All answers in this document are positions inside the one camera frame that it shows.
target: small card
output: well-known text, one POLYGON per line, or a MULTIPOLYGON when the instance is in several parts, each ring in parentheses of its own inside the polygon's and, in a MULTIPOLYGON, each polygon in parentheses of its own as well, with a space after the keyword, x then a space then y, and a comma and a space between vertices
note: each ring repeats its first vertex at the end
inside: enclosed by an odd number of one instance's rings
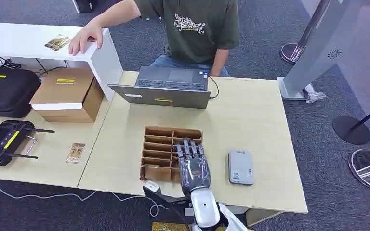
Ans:
POLYGON ((65 45, 70 42, 70 38, 64 35, 58 35, 54 39, 50 40, 45 44, 45 47, 50 48, 54 51, 62 49, 65 45))
POLYGON ((77 164, 78 162, 80 162, 81 154, 83 153, 84 147, 86 147, 84 143, 72 144, 69 155, 66 158, 66 163, 77 164))

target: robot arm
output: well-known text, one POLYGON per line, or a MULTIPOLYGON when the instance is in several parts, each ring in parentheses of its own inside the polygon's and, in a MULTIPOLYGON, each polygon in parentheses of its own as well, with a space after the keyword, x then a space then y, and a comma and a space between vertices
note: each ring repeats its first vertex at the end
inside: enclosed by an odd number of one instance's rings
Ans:
POLYGON ((243 223, 225 205, 216 202, 209 189, 211 174, 203 147, 195 144, 193 140, 184 140, 184 147, 178 143, 175 147, 185 197, 165 196, 159 186, 151 181, 143 187, 146 196, 167 206, 190 201, 195 216, 192 231, 215 230, 220 225, 227 225, 227 231, 247 231, 243 223))

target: green t-shirt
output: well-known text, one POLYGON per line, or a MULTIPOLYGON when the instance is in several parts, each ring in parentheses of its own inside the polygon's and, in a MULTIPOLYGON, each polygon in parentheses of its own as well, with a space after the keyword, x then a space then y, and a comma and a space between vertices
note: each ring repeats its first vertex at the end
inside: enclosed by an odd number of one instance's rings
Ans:
POLYGON ((217 49, 239 45, 237 0, 134 0, 142 18, 164 19, 172 58, 213 64, 217 49))

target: laptop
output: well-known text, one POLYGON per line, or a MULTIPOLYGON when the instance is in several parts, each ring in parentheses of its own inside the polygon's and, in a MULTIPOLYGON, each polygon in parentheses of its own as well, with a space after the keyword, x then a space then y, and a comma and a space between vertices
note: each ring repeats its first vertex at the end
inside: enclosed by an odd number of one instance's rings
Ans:
POLYGON ((108 84, 130 103, 206 109, 211 93, 208 72, 196 69, 141 67, 135 86, 108 84))

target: wooden table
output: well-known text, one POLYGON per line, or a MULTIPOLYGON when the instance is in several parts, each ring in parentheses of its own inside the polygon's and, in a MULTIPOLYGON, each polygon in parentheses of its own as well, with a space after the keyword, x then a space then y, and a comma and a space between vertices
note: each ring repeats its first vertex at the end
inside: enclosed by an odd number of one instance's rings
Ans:
MULTIPOLYGON (((39 158, 12 158, 7 166, 0 166, 0 179, 76 188, 110 103, 103 100, 94 123, 49 123, 32 110, 23 120, 31 121, 36 128, 54 130, 55 133, 32 133, 37 142, 30 154, 39 158), (79 163, 67 164, 66 157, 73 143, 85 143, 86 147, 79 163)), ((0 117, 0 123, 7 119, 0 117)))
MULTIPOLYGON (((123 73, 134 85, 138 72, 123 73)), ((145 126, 203 131, 211 189, 216 200, 249 208, 248 225, 282 212, 307 213, 278 84, 272 80, 214 78, 220 95, 206 110, 129 104, 116 95, 78 185, 81 189, 143 195, 140 160, 145 126), (230 149, 252 153, 255 184, 228 179, 230 149)), ((209 83, 212 95, 215 85, 209 83)), ((182 196, 179 184, 159 182, 162 192, 182 196)))

